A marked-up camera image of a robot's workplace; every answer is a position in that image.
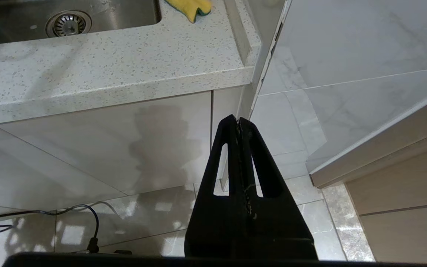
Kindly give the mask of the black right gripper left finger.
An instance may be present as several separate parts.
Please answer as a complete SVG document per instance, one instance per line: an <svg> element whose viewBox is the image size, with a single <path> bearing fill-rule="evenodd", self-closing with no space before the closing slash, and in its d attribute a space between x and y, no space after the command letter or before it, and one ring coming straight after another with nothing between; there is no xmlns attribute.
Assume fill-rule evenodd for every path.
<svg viewBox="0 0 427 267"><path fill-rule="evenodd" d="M229 195L214 194L223 147L227 147ZM252 259L251 210L247 189L253 183L251 159L235 116L218 125L195 206L185 235L186 257Z"/></svg>

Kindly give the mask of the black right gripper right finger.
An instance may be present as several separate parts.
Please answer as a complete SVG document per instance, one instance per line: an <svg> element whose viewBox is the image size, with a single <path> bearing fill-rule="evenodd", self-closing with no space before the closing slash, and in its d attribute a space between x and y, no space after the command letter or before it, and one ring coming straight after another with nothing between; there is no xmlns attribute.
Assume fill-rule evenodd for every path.
<svg viewBox="0 0 427 267"><path fill-rule="evenodd" d="M259 130L242 119L242 183L254 255L317 260L314 238Z"/></svg>

